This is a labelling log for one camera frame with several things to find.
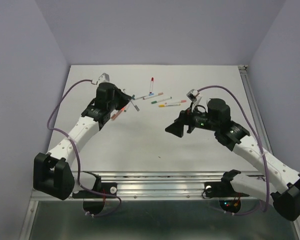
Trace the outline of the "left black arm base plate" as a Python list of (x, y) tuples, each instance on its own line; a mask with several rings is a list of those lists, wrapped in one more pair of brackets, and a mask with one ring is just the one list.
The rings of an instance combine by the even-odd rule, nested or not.
[(102, 199), (107, 198), (104, 195), (116, 196), (117, 191), (114, 189), (118, 188), (116, 182), (102, 182), (98, 187), (94, 187), (93, 191), (98, 192), (102, 195), (89, 192), (87, 190), (80, 190), (77, 193), (72, 193), (74, 199)]

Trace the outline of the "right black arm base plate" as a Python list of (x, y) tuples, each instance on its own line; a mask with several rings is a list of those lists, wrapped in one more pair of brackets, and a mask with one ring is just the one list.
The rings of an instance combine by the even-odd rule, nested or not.
[(229, 183), (221, 181), (209, 181), (204, 183), (203, 190), (204, 198), (235, 198), (235, 197), (249, 197), (248, 194), (236, 192)]

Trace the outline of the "red capped marker pen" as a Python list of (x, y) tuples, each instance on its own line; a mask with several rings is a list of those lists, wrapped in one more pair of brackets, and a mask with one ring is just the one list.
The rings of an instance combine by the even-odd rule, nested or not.
[(154, 77), (152, 77), (150, 80), (149, 94), (153, 93), (153, 85), (154, 85)]

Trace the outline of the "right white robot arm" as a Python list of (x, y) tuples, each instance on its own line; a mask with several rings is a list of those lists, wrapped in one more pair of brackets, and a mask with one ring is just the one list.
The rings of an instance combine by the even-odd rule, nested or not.
[(165, 131), (181, 138), (184, 127), (188, 127), (189, 134), (194, 129), (212, 131), (221, 145), (246, 160), (265, 177), (261, 181), (240, 170), (226, 171), (219, 182), (206, 187), (208, 198), (250, 196), (271, 205), (288, 221), (295, 221), (300, 216), (300, 173), (265, 150), (247, 129), (234, 122), (230, 107), (224, 100), (209, 100), (205, 112), (193, 106), (182, 110)]

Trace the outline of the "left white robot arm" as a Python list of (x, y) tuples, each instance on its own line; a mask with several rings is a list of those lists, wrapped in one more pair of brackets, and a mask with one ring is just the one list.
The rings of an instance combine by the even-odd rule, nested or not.
[(77, 123), (64, 138), (47, 153), (38, 153), (33, 164), (33, 188), (60, 200), (72, 193), (85, 191), (90, 197), (101, 193), (98, 176), (89, 173), (89, 180), (83, 186), (80, 174), (73, 174), (71, 166), (79, 161), (79, 152), (110, 120), (114, 110), (124, 108), (132, 97), (110, 82), (102, 82), (96, 88), (95, 98), (81, 113)]

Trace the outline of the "grey capped marker pen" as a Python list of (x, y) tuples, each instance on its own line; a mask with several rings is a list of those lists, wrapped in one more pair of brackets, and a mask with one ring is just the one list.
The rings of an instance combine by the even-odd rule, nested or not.
[(137, 112), (140, 111), (139, 107), (135, 104), (135, 100), (132, 99), (132, 98), (131, 98), (131, 100), (129, 101), (129, 103), (127, 105), (128, 105), (128, 107), (126, 109), (126, 112), (128, 111), (130, 106), (133, 106)]

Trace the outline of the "brown capped marker pen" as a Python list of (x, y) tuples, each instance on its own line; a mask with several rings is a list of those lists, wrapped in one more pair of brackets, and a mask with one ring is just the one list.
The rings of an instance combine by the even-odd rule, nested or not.
[(119, 110), (119, 111), (117, 111), (115, 114), (113, 114), (112, 116), (111, 116), (111, 120), (112, 121), (114, 121), (121, 113), (123, 112), (123, 110), (121, 109), (121, 110)]

